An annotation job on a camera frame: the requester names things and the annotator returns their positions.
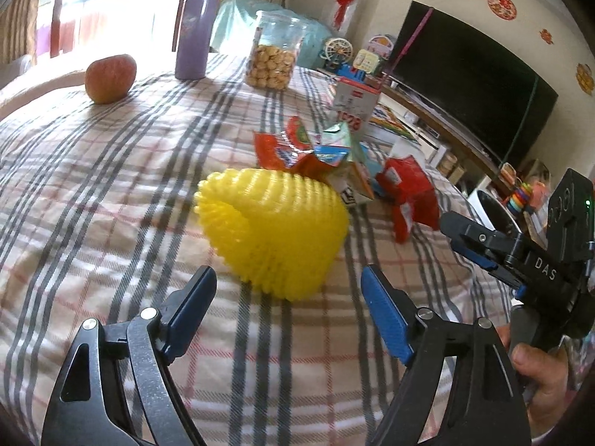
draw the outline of plaid tablecloth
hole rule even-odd
[[[218,292],[170,370],[210,445],[364,444],[402,373],[359,291],[367,263],[441,317],[506,321],[504,286],[427,227],[395,244],[381,201],[350,211],[322,293],[291,304],[240,283],[201,233],[192,195],[213,171],[256,165],[253,130],[275,132],[292,115],[320,130],[327,85],[298,69],[290,90],[255,91],[242,67],[212,55],[200,82],[155,69],[109,106],[92,105],[82,87],[55,90],[0,123],[0,391],[34,441],[82,321],[128,320],[203,264],[216,270]],[[430,178],[442,210],[469,215],[450,183]],[[453,365],[423,437],[440,423]],[[129,404],[150,437],[133,394]]]

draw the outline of clear plastic jar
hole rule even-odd
[[[305,36],[306,25],[298,18],[276,12],[257,12],[257,29],[246,65],[246,84],[285,90]]]

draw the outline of television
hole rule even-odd
[[[429,8],[411,3],[387,69]],[[391,76],[469,129],[498,165],[520,165],[557,99],[513,52],[436,9]]]

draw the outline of red apple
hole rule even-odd
[[[89,65],[84,88],[96,104],[111,104],[126,97],[135,78],[135,59],[126,54],[114,55]]]

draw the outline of purple thermos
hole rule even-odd
[[[176,78],[198,80],[205,76],[218,6],[219,0],[186,0],[180,23]]]

